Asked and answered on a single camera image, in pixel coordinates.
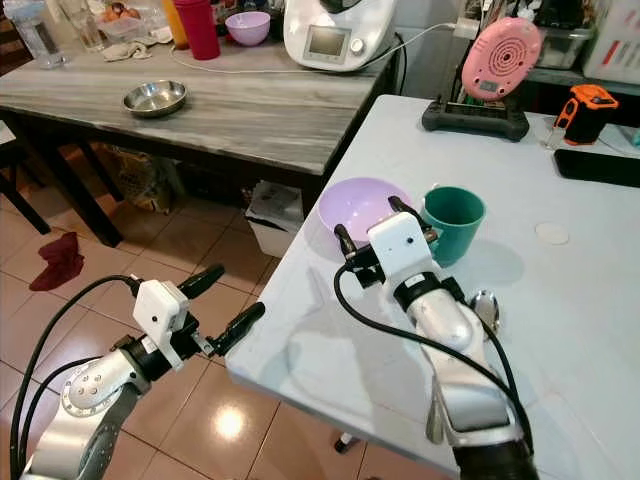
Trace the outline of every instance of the purple bowl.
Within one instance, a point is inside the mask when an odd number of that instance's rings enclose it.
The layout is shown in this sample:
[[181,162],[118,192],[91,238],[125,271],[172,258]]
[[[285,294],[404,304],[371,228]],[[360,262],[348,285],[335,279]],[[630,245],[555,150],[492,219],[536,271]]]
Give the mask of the purple bowl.
[[242,12],[224,21],[233,39],[247,47],[262,42],[269,34],[271,17],[265,12]]
[[387,200],[392,195],[411,205],[409,196],[392,183],[377,178],[349,178],[322,192],[318,214],[330,232],[342,223],[353,241],[362,246],[369,243],[369,227],[393,213]]

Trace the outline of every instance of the wall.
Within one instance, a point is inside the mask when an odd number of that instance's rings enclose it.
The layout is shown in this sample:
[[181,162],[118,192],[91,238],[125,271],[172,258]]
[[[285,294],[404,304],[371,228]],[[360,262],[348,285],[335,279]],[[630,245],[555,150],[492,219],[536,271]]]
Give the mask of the wall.
[[[459,0],[398,0],[396,31],[405,41],[425,28],[455,22]],[[433,31],[407,46],[408,71],[403,95],[435,98],[445,69],[451,31]]]

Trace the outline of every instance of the teal cup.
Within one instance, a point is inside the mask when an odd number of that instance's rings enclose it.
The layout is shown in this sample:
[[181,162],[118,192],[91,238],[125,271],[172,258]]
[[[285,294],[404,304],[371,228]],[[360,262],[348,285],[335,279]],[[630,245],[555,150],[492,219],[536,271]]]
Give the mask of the teal cup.
[[448,267],[466,253],[484,218],[484,203],[459,187],[436,187],[424,196],[420,216],[438,233],[431,245],[433,258]]

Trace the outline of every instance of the metal bowl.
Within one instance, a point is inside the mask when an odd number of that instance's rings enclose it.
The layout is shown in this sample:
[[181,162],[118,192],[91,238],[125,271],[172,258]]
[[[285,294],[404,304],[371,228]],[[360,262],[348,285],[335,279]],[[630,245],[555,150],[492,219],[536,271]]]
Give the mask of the metal bowl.
[[123,99],[124,108],[139,117],[161,117],[178,110],[187,98],[186,87],[171,80],[144,83]]

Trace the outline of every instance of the red container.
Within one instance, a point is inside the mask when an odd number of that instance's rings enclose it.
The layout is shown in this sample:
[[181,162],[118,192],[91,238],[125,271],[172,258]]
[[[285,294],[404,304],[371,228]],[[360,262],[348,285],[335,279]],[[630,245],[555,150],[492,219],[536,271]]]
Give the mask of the red container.
[[218,35],[209,0],[174,0],[196,60],[210,60],[220,55]]

